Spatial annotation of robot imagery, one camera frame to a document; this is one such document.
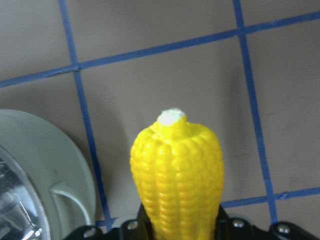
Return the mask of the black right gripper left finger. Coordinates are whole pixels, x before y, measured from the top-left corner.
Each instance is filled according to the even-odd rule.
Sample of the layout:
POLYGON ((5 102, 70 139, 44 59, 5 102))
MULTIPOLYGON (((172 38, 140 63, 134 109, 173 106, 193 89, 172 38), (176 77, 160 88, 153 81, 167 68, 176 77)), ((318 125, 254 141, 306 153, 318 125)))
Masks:
POLYGON ((153 230, 145 208, 141 204, 135 219, 123 222, 103 233, 99 227, 85 225, 68 234, 64 240, 152 240, 153 230))

